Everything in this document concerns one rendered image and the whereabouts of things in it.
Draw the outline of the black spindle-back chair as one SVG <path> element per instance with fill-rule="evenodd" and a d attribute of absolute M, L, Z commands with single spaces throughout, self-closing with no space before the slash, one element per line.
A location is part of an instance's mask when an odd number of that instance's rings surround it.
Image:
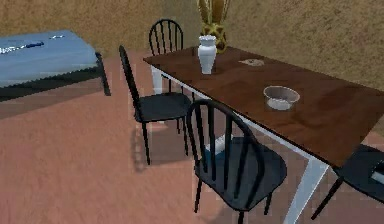
<path fill-rule="evenodd" d="M 181 119 L 183 123 L 185 154 L 188 154 L 185 118 L 188 108 L 192 104 L 191 100 L 185 94 L 178 92 L 140 96 L 130 66 L 129 57 L 122 45 L 119 46 L 119 55 L 133 101 L 135 110 L 134 118 L 142 126 L 147 164 L 151 164 L 147 130 L 148 123 Z"/>
<path fill-rule="evenodd" d="M 360 144 L 345 164 L 333 169 L 337 179 L 312 214 L 315 220 L 343 183 L 384 204 L 384 152 Z"/>
<path fill-rule="evenodd" d="M 184 33 L 176 21 L 160 19 L 151 26 L 148 42 L 153 56 L 166 54 L 184 48 Z"/>
<path fill-rule="evenodd" d="M 224 149 L 216 151 L 214 115 L 225 116 Z M 244 214 L 265 201 L 270 208 L 274 191 L 284 182 L 287 166 L 284 159 L 261 144 L 250 128 L 228 106 L 209 99 L 192 103 L 186 126 L 198 178 L 195 201 L 203 185 L 209 186 L 233 210 Z"/>

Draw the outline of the white ribbed vase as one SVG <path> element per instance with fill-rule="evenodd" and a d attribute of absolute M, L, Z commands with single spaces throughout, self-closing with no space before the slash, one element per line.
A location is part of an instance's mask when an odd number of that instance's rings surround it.
<path fill-rule="evenodd" d="M 211 74 L 216 58 L 216 37 L 204 35 L 199 37 L 198 58 L 203 74 Z"/>

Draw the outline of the grey round bowl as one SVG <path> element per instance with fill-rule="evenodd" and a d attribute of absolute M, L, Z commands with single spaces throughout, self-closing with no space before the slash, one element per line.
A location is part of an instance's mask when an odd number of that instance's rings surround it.
<path fill-rule="evenodd" d="M 299 99 L 300 94 L 284 86 L 268 86 L 263 90 L 266 104 L 275 110 L 289 110 Z"/>

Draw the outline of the yellow house plant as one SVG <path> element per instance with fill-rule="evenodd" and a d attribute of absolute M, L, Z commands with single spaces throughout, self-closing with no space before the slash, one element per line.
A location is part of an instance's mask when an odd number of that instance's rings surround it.
<path fill-rule="evenodd" d="M 216 37 L 216 49 L 219 54 L 227 48 L 224 21 L 230 0 L 196 0 L 201 18 L 201 35 Z"/>

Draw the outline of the brown dining table white legs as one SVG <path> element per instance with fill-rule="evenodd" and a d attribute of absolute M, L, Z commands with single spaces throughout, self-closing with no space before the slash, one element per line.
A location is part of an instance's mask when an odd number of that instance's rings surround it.
<path fill-rule="evenodd" d="M 239 61 L 259 59 L 263 66 Z M 213 72 L 203 75 L 195 47 L 147 57 L 153 85 L 162 74 L 200 97 L 220 101 L 254 128 L 308 159 L 283 224 L 296 224 L 329 167 L 340 167 L 384 116 L 384 92 L 266 56 L 229 47 L 218 55 Z M 266 106 L 263 90 L 289 87 L 300 100 L 289 111 Z"/>

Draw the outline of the grey-blue low table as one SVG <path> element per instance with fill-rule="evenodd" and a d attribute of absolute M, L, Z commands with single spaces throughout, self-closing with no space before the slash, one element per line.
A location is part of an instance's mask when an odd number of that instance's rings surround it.
<path fill-rule="evenodd" d="M 21 48 L 36 42 L 44 45 Z M 70 30 L 0 36 L 0 102 L 94 78 L 109 96 L 102 55 Z"/>

